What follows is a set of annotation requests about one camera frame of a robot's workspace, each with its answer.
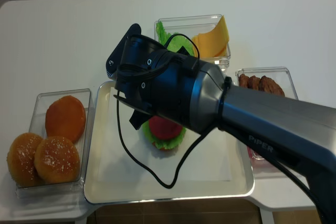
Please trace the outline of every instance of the red tomato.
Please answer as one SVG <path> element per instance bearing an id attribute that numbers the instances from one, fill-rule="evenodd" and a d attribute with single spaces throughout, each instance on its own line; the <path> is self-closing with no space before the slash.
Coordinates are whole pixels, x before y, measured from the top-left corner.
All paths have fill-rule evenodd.
<path id="1" fill-rule="evenodd" d="M 157 138 L 161 140 L 169 140 L 180 134 L 182 126 L 168 119 L 153 116 L 149 119 L 149 129 Z"/>

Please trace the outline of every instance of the cheese slice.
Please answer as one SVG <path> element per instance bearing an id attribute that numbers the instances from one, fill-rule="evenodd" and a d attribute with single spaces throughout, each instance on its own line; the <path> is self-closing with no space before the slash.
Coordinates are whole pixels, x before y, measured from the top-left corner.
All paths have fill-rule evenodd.
<path id="1" fill-rule="evenodd" d="M 198 34 L 192 40 L 198 47 L 201 58 L 225 56 L 229 33 L 224 17 L 221 17 L 213 30 L 205 34 Z M 196 49 L 194 49 L 194 55 L 197 57 Z"/>

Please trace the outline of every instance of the clear plastic container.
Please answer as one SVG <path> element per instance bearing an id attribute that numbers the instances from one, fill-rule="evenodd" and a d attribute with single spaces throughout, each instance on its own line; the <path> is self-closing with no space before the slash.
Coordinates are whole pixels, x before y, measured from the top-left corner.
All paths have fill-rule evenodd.
<path id="1" fill-rule="evenodd" d="M 207 33 L 214 29 L 221 17 L 222 16 L 220 14 L 216 14 L 182 18 L 160 18 L 154 24 L 154 38 L 156 41 L 159 41 L 158 34 L 156 33 L 156 24 L 158 22 L 162 22 L 162 25 L 167 33 L 184 34 L 191 39 L 198 34 Z M 219 65 L 221 70 L 226 73 L 230 64 L 230 58 L 230 47 L 229 44 L 227 44 L 224 57 L 202 58 L 202 60 Z"/>
<path id="2" fill-rule="evenodd" d="M 45 129 L 45 119 L 47 109 L 53 102 L 66 95 L 71 95 L 77 98 L 83 104 L 86 112 L 87 120 L 85 130 L 81 138 L 75 144 L 80 158 L 80 173 L 76 181 L 69 183 L 45 184 L 42 186 L 33 187 L 20 187 L 17 185 L 16 195 L 18 198 L 32 198 L 55 194 L 71 194 L 81 191 L 83 188 L 94 120 L 94 104 L 92 102 L 91 91 L 89 89 L 80 89 L 39 94 L 36 99 L 29 132 L 40 135 L 46 139 L 47 133 Z"/>
<path id="3" fill-rule="evenodd" d="M 292 78 L 289 70 L 285 67 L 271 67 L 271 68 L 243 68 L 236 71 L 237 84 L 239 85 L 239 76 L 245 74 L 248 77 L 267 76 L 272 78 L 283 90 L 285 97 L 298 100 Z M 256 177 L 283 177 L 282 172 L 267 162 L 262 156 L 254 150 L 248 148 L 248 154 L 253 166 L 253 172 Z"/>

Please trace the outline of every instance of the white table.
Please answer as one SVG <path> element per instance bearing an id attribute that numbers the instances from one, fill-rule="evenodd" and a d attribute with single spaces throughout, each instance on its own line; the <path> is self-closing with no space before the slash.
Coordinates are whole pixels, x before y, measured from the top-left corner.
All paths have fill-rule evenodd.
<path id="1" fill-rule="evenodd" d="M 131 24 L 153 37 L 159 18 L 206 14 L 225 15 L 229 75 L 286 66 L 300 100 L 336 107 L 336 0 L 9 2 L 0 9 L 0 220 L 80 219 L 95 210 L 82 195 L 16 199 L 6 155 L 28 131 L 37 95 L 90 88 L 95 99 L 106 59 Z M 257 179 L 249 199 L 267 210 L 313 206 L 286 178 Z"/>

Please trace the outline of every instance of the hamburger bun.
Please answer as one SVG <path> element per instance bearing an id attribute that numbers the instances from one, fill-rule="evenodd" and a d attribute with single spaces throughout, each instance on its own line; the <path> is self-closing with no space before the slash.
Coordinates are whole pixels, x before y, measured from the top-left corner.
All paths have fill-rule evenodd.
<path id="1" fill-rule="evenodd" d="M 67 95 L 54 102 L 46 113 L 46 131 L 50 136 L 64 136 L 76 143 L 85 129 L 86 114 L 83 104 Z"/>
<path id="2" fill-rule="evenodd" d="M 8 170 L 13 180 L 22 187 L 41 185 L 34 168 L 37 146 L 43 138 L 34 133 L 24 133 L 15 138 L 7 154 Z"/>
<path id="3" fill-rule="evenodd" d="M 34 165 L 38 175 L 50 184 L 75 181 L 80 170 L 76 147 L 62 136 L 48 137 L 40 143 Z"/>

